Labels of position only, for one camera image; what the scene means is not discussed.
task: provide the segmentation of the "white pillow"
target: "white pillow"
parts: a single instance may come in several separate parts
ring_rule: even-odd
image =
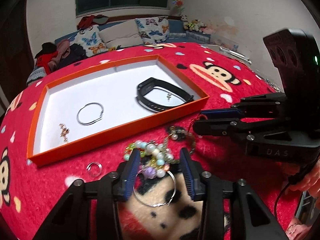
[[[117,49],[118,46],[120,46],[120,48],[127,48],[127,47],[137,46],[140,44],[143,44],[143,41],[140,38],[139,34],[135,34],[134,36],[129,38],[119,38],[119,39],[110,41],[106,43],[106,46],[108,49],[111,49],[113,47]]]
[[[134,19],[113,25],[99,32],[105,43],[119,38],[130,38],[135,34],[139,34],[139,32]]]
[[[135,21],[144,44],[162,43],[169,38],[168,16],[136,18]]]
[[[75,37],[74,43],[81,45],[85,49],[87,57],[92,57],[108,51],[99,36],[99,29],[96,25],[79,31]]]

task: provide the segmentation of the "silver ring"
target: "silver ring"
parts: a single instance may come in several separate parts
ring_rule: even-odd
[[[94,174],[94,173],[92,173],[90,170],[91,170],[91,166],[92,165],[97,165],[98,167],[99,167],[99,173],[98,174]],[[89,175],[91,176],[91,177],[98,177],[100,174],[101,174],[101,172],[102,172],[102,165],[100,164],[100,163],[98,163],[98,162],[92,162],[92,163],[90,163],[88,166],[87,166],[87,171],[88,171],[88,173],[89,173]]]
[[[176,191],[177,191],[177,182],[176,182],[176,178],[175,178],[174,175],[171,173],[171,171],[167,171],[167,173],[171,176],[171,178],[172,178],[172,180],[173,180],[173,183],[174,183],[174,191],[173,191],[173,194],[172,194],[172,196],[171,196],[171,198],[170,198],[170,200],[169,200],[168,203],[167,203],[167,202],[166,202],[166,203],[158,203],[158,204],[153,204],[153,205],[148,204],[148,203],[144,203],[141,199],[138,198],[137,193],[136,193],[136,191],[135,191],[135,189],[134,189],[134,185],[133,185],[133,193],[134,193],[134,196],[136,197],[136,199],[137,199],[141,204],[143,204],[143,205],[145,205],[145,206],[147,206],[147,207],[161,207],[161,206],[164,206],[164,205],[169,206],[170,203],[171,203],[171,201],[172,201],[172,199],[173,199],[173,197],[174,197],[174,195],[176,194]]]
[[[79,120],[79,114],[80,114],[80,112],[81,112],[82,109],[84,109],[85,107],[87,107],[87,106],[89,106],[89,105],[98,105],[98,106],[101,107],[100,117],[99,117],[98,119],[96,119],[96,120],[93,120],[92,122],[81,122],[81,121]],[[78,111],[77,121],[78,121],[79,124],[82,124],[82,125],[91,125],[91,124],[94,124],[94,123],[96,123],[96,122],[98,122],[98,121],[100,121],[100,120],[102,119],[103,112],[104,112],[104,108],[103,108],[103,105],[100,104],[100,103],[94,102],[94,103],[86,104],[84,107],[82,107],[82,108]]]

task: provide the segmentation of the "red blanket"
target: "red blanket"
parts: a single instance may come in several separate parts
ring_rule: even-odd
[[[97,55],[46,76],[17,96],[0,127],[0,211],[20,240],[33,238],[44,218],[74,179],[81,178],[86,182],[93,180],[86,171],[89,163],[97,161],[102,164],[102,173],[96,178],[100,179],[114,171],[123,161],[123,151],[129,143],[138,139],[155,139],[160,143],[166,136],[165,126],[158,127],[38,169],[27,161],[26,148],[33,111],[44,85],[103,61],[151,54],[165,57],[208,93],[210,98],[206,109],[230,107],[241,97],[273,92],[269,85],[245,65],[195,43],[126,48]],[[196,115],[176,120],[173,124],[187,128]],[[171,143],[170,148],[177,157],[180,148],[186,144]],[[231,181],[246,179],[270,210],[273,210],[274,201],[283,183],[279,164],[245,156],[243,150],[228,137],[198,139],[196,153],[192,158],[199,161],[205,170],[220,178]],[[179,239],[183,235],[187,237],[197,232],[202,204],[190,201],[181,176],[177,175],[177,181],[181,181],[178,186],[180,199],[169,207],[146,208],[138,204],[133,197],[119,207],[125,239],[141,239],[145,236],[148,239]],[[172,187],[170,183],[172,182],[169,178],[161,180],[157,185],[153,185],[152,191],[146,189],[143,197],[165,197],[166,188]],[[290,193],[279,201],[278,218],[283,228],[290,223],[298,198],[299,194]],[[227,204],[225,210],[227,232]]]

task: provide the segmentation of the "purple bead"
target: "purple bead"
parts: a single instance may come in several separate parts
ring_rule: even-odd
[[[152,167],[148,167],[142,171],[142,174],[145,179],[153,179],[156,177],[156,170]]]
[[[143,166],[140,165],[139,168],[138,168],[138,174],[142,173],[142,171],[143,171]]]

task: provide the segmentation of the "black smart band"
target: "black smart band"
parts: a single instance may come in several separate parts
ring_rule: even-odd
[[[165,110],[169,110],[172,108],[175,108],[177,106],[161,106],[159,104],[156,104],[148,99],[146,99],[144,96],[148,94],[151,90],[154,89],[154,87],[161,87],[164,88],[173,94],[176,94],[177,96],[181,97],[183,100],[185,100],[185,103],[181,104],[184,105],[186,103],[192,102],[193,96],[189,95],[187,92],[185,92],[183,89],[178,88],[166,81],[155,79],[155,78],[148,78],[147,80],[143,81],[137,86],[137,98],[138,100],[144,104],[146,107],[155,110],[157,112],[163,112]]]

